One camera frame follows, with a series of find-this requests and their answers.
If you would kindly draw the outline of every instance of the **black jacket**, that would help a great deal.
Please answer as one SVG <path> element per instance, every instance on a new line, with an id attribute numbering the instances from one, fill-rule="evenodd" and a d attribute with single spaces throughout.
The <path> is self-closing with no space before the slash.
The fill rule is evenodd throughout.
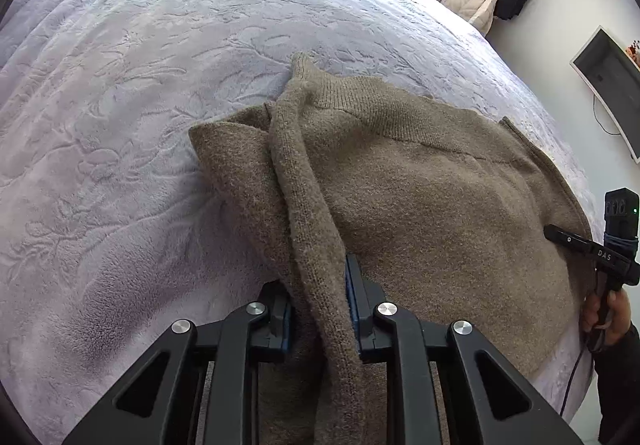
<path id="1" fill-rule="evenodd" d="M 601 443 L 640 444 L 640 338 L 633 324 L 619 342 L 593 356 L 598 374 Z"/>

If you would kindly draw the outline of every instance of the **white wall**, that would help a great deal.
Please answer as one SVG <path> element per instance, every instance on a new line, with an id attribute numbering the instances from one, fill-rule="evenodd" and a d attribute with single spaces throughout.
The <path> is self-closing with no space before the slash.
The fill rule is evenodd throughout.
<path id="1" fill-rule="evenodd" d="M 599 25 L 628 46 L 640 39 L 640 8 L 634 0 L 529 0 L 519 17 L 495 21 L 487 39 L 558 121 L 602 212 L 606 191 L 628 187 L 640 193 L 640 168 L 622 137 L 607 135 L 597 125 L 593 95 L 569 65 Z M 607 130 L 617 132 L 598 103 L 596 112 Z M 628 292 L 640 322 L 640 287 Z M 584 440 L 590 440 L 596 438 L 599 424 L 600 408 L 592 386 L 572 425 Z"/>

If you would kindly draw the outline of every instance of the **brown sweater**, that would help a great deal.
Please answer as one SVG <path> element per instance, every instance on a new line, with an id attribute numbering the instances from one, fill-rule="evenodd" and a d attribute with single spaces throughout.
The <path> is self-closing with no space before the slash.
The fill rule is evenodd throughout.
<path id="1" fill-rule="evenodd" d="M 591 282 L 546 241 L 554 223 L 591 237 L 561 174 L 508 119 L 340 78 L 293 58 L 276 102 L 196 126 L 214 187 L 279 274 L 296 346 L 262 371 L 266 444 L 385 441 L 385 377 L 356 353 L 344 254 L 424 320 L 473 322 L 529 377 Z"/>

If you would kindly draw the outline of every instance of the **lavender blanket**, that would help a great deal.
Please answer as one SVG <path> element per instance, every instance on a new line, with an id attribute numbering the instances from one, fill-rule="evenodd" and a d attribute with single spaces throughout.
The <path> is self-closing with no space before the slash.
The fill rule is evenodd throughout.
<path id="1" fill-rule="evenodd" d="M 15 0 L 0 24 L 0 380 L 57 445 L 180 317 L 271 275 L 198 169 L 187 130 L 275 98 L 292 53 L 490 118 L 586 179 L 531 91 L 433 0 Z M 534 379 L 561 403 L 577 325 Z M 588 364 L 567 414 L 586 390 Z"/>

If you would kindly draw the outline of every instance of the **black sleeve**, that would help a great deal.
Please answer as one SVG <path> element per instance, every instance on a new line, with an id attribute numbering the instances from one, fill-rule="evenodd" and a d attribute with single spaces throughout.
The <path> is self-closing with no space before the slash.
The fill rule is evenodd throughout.
<path id="1" fill-rule="evenodd" d="M 631 324 L 615 346 L 593 356 L 598 374 L 601 443 L 607 443 L 640 405 L 640 338 Z"/>

